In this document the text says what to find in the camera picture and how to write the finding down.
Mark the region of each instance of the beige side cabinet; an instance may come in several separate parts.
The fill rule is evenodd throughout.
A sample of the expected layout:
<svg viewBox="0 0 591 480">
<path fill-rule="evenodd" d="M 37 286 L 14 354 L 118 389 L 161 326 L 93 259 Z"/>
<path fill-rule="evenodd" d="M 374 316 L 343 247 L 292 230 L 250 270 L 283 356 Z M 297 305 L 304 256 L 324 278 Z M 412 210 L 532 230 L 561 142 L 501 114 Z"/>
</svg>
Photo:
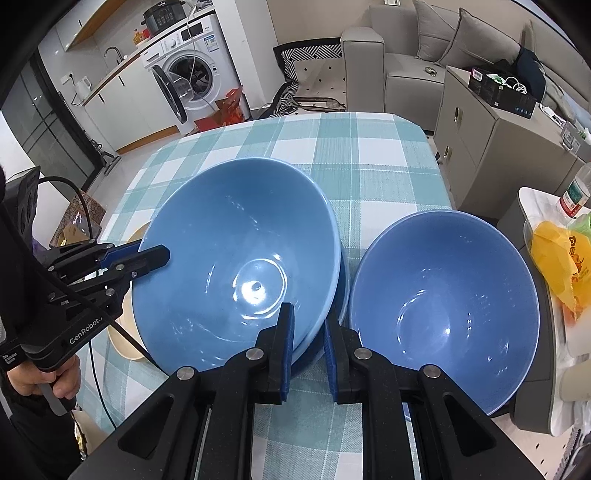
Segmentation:
<svg viewBox="0 0 591 480">
<path fill-rule="evenodd" d="M 583 165 L 538 106 L 531 119 L 493 108 L 448 67 L 434 140 L 456 208 L 499 219 L 521 187 L 562 195 Z"/>
</svg>

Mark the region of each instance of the faucet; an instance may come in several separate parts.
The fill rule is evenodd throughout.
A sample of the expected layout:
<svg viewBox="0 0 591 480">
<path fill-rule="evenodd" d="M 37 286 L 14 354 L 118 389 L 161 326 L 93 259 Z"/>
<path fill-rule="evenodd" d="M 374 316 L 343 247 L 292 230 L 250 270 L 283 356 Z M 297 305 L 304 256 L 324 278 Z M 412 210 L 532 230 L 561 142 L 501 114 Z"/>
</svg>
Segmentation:
<svg viewBox="0 0 591 480">
<path fill-rule="evenodd" d="M 119 57 L 119 58 L 117 59 L 117 65 L 118 65 L 119 63 L 121 63 L 121 62 L 123 61 L 123 57 L 121 56 L 121 52 L 119 51 L 119 49 L 118 49 L 117 47 L 109 47 L 109 48 L 107 48 L 107 49 L 105 50 L 105 58 L 107 58 L 107 52 L 108 52 L 109 50 L 111 50 L 111 49 L 113 49 L 113 50 L 115 50 L 115 51 L 117 52 L 117 56 Z"/>
</svg>

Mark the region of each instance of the bottle label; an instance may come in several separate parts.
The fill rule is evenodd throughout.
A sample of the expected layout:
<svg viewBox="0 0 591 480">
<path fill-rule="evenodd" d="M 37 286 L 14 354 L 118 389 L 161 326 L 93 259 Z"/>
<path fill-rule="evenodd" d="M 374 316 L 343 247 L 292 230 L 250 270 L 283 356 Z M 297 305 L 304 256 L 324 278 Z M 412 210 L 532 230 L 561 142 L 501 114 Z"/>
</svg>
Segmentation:
<svg viewBox="0 0 591 480">
<path fill-rule="evenodd" d="M 573 218 L 587 200 L 589 200 L 589 197 L 581 191 L 576 181 L 573 180 L 560 198 L 560 206 L 569 217 Z"/>
</svg>

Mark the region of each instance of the throw pillow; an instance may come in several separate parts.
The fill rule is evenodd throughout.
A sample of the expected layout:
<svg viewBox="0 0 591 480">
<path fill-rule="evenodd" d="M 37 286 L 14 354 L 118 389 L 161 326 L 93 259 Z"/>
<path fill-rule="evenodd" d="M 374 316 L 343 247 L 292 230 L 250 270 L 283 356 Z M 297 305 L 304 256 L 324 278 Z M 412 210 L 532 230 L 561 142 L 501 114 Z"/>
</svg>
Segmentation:
<svg viewBox="0 0 591 480">
<path fill-rule="evenodd" d="M 417 57 L 426 61 L 437 61 L 445 52 L 456 32 L 460 15 L 440 7 L 432 7 L 423 0 L 414 0 L 418 21 Z"/>
<path fill-rule="evenodd" d="M 502 59 L 512 64 L 519 55 L 519 48 L 510 36 L 461 8 L 456 33 L 437 63 L 459 69 L 484 66 Z"/>
</svg>

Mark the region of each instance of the metal screw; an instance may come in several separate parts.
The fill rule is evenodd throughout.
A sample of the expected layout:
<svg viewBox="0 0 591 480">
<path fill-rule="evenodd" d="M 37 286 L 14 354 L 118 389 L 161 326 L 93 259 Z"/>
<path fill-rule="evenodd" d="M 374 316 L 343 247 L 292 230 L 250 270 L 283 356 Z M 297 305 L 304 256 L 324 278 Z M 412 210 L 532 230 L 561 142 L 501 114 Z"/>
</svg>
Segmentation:
<svg viewBox="0 0 591 480">
<path fill-rule="evenodd" d="M 423 373 L 429 378 L 438 378 L 441 375 L 441 369 L 437 365 L 425 365 Z"/>
<path fill-rule="evenodd" d="M 193 378 L 195 370 L 192 367 L 181 367 L 177 370 L 179 380 L 190 380 Z"/>
<path fill-rule="evenodd" d="M 265 355 L 265 352 L 263 352 L 260 348 L 249 348 L 246 351 L 246 358 L 249 360 L 260 360 L 263 355 Z"/>
<path fill-rule="evenodd" d="M 372 356 L 372 352 L 369 348 L 360 347 L 354 351 L 355 358 L 359 360 L 369 360 Z"/>
</svg>

